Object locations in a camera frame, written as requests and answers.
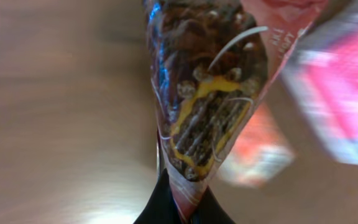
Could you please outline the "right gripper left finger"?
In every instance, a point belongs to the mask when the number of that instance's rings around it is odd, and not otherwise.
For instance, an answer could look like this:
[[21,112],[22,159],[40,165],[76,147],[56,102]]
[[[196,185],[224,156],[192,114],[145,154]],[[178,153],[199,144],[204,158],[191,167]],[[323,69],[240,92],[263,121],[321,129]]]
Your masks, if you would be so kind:
[[160,174],[147,205],[134,224],[181,224],[166,169]]

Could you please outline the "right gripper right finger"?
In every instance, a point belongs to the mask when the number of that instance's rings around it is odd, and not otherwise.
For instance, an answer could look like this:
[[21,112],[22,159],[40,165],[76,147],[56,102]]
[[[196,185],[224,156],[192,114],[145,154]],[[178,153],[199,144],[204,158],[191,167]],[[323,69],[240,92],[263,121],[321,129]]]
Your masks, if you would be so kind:
[[193,214],[193,224],[235,224],[208,187]]

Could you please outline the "small orange tissue pack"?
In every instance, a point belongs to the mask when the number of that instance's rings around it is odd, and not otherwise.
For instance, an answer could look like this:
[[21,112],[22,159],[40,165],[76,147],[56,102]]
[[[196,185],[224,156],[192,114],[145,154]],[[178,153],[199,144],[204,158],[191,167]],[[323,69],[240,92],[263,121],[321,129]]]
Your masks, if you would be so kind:
[[241,131],[218,177],[235,186],[257,188],[288,167],[295,155],[265,103]]

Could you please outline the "orange snack bar wrapper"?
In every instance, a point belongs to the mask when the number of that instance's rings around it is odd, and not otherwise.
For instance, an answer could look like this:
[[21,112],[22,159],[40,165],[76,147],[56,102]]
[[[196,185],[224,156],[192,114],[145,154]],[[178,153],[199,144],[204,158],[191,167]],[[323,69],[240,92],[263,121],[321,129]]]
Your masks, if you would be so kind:
[[323,0],[143,0],[158,140],[190,222]]

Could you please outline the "purple white snack package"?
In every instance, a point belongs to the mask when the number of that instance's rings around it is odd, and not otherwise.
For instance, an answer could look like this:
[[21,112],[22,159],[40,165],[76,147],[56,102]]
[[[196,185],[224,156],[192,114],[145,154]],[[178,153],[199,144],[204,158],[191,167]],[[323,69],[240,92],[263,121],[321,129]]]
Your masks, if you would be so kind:
[[282,79],[325,150],[358,165],[358,1],[299,41]]

